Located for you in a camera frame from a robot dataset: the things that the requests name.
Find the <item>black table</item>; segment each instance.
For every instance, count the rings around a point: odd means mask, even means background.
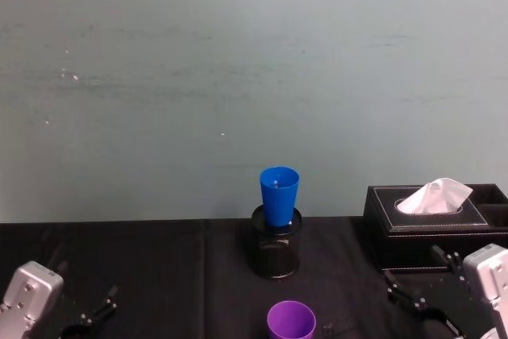
[[[362,246],[360,218],[304,219],[301,267],[282,281],[249,268],[240,238],[247,222],[0,225],[0,290],[24,262],[58,257],[69,263],[64,294],[72,303],[88,308],[107,285],[119,287],[119,310],[100,339],[264,339],[267,311],[284,299],[313,309],[316,339],[330,324],[338,339],[452,337],[387,301],[383,277]],[[406,281],[418,284],[419,278]]]

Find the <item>purple cup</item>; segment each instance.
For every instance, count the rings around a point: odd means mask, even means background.
[[[270,339],[311,339],[316,317],[301,302],[282,301],[273,305],[267,317]]]

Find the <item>black tablecloth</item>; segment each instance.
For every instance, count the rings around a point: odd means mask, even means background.
[[[301,267],[281,281],[249,268],[240,238],[246,222],[0,225],[0,290],[24,262],[60,257],[69,263],[64,296],[76,305],[93,306],[108,285],[119,287],[119,310],[99,339],[264,339],[267,311],[284,299],[313,309],[315,339],[324,325],[339,339],[452,337],[387,301],[383,278],[363,250],[360,218],[304,219]]]

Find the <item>blue plastic cup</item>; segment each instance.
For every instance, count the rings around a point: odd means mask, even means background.
[[[292,168],[272,167],[261,172],[264,220],[270,226],[285,226],[293,218],[300,175]]]

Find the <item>plastic cup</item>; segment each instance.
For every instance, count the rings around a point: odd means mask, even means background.
[[[282,301],[273,305],[267,316],[270,339],[311,339],[316,317],[301,302]]]
[[[299,181],[300,175],[288,167],[272,167],[261,172],[264,220],[268,225],[280,227],[289,224],[293,218]]]

